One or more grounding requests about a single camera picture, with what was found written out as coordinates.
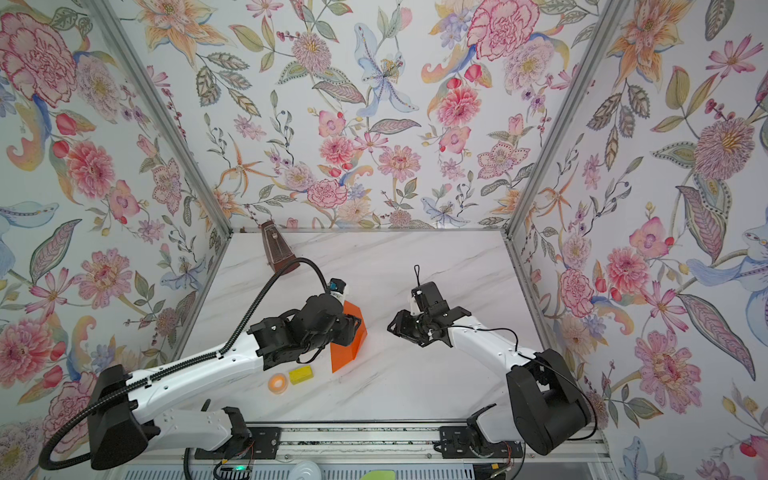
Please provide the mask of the aluminium front rail frame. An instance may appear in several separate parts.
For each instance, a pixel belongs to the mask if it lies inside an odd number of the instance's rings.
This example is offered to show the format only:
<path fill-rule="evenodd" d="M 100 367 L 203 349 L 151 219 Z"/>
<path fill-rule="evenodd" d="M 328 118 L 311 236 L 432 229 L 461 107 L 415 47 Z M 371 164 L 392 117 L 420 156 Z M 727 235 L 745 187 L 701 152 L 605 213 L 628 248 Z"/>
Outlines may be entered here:
<path fill-rule="evenodd" d="M 508 438 L 522 444 L 523 457 L 509 461 L 498 459 L 443 459 L 433 449 L 441 426 L 467 425 L 464 422 L 249 422 L 247 427 L 280 427 L 280 444 L 275 460 L 298 459 L 352 461 L 448 461 L 461 460 L 476 463 L 608 463 L 607 444 L 598 436 L 589 440 L 567 441 L 550 454 L 543 456 L 524 446 L 520 439 Z"/>

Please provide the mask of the white round object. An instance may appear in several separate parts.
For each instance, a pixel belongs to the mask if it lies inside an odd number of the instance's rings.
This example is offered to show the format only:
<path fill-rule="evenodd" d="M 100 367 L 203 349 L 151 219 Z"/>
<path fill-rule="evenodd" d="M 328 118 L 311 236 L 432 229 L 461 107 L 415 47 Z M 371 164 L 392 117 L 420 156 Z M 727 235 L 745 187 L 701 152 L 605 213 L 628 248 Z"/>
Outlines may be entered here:
<path fill-rule="evenodd" d="M 320 466 L 309 460 L 295 464 L 289 472 L 288 480 L 322 480 L 323 472 Z"/>

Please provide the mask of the orange square paper sheet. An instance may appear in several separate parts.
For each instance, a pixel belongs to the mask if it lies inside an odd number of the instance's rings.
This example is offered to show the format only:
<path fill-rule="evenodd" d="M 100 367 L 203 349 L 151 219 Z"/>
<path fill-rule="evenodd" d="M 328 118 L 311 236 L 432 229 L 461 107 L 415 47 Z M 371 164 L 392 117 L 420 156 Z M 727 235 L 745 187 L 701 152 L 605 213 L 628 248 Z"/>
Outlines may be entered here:
<path fill-rule="evenodd" d="M 367 337 L 367 327 L 362 315 L 361 309 L 349 302 L 344 302 L 344 313 L 346 315 L 355 317 L 359 325 L 356 327 L 353 340 L 345 346 L 335 343 L 331 344 L 330 358 L 331 358 L 331 372 L 337 373 L 342 370 L 346 365 L 353 362 Z"/>

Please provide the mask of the yellow rectangular block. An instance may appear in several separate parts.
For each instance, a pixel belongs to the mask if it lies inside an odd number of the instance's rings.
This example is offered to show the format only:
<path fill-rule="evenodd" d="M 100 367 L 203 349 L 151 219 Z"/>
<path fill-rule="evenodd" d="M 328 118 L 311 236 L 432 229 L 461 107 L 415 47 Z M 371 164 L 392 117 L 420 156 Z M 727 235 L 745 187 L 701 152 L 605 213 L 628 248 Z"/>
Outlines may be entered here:
<path fill-rule="evenodd" d="M 314 378 L 314 371 L 310 365 L 303 365 L 301 367 L 291 370 L 288 374 L 289 382 L 292 385 L 298 385 L 309 381 Z"/>

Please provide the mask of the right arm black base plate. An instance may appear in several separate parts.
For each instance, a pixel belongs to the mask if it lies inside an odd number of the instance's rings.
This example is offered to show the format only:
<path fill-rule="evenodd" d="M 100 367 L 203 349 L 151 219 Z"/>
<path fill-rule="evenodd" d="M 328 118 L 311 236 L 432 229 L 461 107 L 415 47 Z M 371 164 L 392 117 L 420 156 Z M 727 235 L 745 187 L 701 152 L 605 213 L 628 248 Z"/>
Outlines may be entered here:
<path fill-rule="evenodd" d="M 441 426 L 433 449 L 443 459 L 498 459 L 523 457 L 522 444 L 514 441 L 490 443 L 479 430 L 468 425 Z"/>

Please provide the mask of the brown wooden metronome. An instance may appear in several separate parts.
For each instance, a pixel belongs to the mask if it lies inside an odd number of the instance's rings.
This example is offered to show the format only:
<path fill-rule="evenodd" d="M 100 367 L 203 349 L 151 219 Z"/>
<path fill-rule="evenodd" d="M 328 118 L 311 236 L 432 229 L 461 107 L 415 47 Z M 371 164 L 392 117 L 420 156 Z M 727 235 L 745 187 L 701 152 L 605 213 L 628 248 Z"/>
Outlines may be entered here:
<path fill-rule="evenodd" d="M 278 230 L 273 221 L 264 222 L 261 227 L 261 235 L 268 265 L 277 273 L 285 270 L 290 273 L 299 266 L 295 263 L 295 254 Z"/>

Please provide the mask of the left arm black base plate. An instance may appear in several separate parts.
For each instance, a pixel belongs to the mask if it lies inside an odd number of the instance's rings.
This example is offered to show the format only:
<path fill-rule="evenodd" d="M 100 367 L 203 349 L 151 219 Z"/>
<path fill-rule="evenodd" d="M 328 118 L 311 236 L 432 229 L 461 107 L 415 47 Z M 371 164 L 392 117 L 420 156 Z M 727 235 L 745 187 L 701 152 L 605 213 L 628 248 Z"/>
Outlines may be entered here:
<path fill-rule="evenodd" d="M 280 427 L 249 427 L 245 436 L 233 436 L 213 451 L 196 449 L 195 460 L 275 460 L 280 444 Z"/>

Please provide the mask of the orange tape roll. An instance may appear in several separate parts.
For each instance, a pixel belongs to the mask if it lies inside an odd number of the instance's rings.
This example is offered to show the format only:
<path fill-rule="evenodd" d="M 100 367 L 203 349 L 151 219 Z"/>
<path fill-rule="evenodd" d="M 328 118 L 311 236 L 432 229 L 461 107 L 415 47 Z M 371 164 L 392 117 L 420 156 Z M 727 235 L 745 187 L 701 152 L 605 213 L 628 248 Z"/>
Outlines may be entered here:
<path fill-rule="evenodd" d="M 288 385 L 288 378 L 282 373 L 277 373 L 270 377 L 268 381 L 268 390 L 272 394 L 281 395 L 287 390 Z"/>

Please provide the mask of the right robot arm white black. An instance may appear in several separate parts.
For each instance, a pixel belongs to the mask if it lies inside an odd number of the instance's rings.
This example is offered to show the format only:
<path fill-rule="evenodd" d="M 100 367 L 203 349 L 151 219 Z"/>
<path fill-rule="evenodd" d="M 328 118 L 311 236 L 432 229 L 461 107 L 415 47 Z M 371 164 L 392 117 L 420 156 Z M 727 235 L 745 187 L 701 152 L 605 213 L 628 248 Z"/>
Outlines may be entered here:
<path fill-rule="evenodd" d="M 503 337 L 513 331 L 488 327 L 469 310 L 449 306 L 433 282 L 412 289 L 410 308 L 399 311 L 387 330 L 421 348 L 439 342 L 457 349 L 505 381 L 506 398 L 471 414 L 460 435 L 480 456 L 508 441 L 548 455 L 567 441 L 588 439 L 577 433 L 597 425 L 593 403 L 561 354 L 524 348 L 516 334 Z"/>

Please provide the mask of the green object at edge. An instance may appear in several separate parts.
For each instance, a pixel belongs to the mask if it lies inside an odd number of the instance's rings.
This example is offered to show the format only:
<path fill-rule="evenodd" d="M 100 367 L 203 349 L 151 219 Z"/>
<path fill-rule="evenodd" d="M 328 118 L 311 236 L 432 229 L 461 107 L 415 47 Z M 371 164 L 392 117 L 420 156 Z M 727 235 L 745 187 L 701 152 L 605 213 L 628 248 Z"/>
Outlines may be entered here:
<path fill-rule="evenodd" d="M 392 470 L 373 470 L 365 473 L 360 480 L 396 480 L 397 475 Z"/>

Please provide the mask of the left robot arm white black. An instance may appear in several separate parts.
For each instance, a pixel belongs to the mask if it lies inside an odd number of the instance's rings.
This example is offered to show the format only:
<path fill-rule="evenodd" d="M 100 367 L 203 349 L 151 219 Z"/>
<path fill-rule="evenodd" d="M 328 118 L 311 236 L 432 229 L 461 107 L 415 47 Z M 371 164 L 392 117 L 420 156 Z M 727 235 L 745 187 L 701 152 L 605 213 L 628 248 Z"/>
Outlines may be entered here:
<path fill-rule="evenodd" d="M 234 458 L 253 440 L 236 407 L 191 411 L 180 404 L 237 380 L 294 363 L 328 345 L 349 346 L 363 320 L 345 311 L 333 294 L 309 297 L 301 309 L 250 326 L 225 353 L 204 352 L 201 362 L 183 359 L 140 372 L 141 386 L 88 417 L 90 466 L 109 470 L 150 450 L 193 448 Z"/>

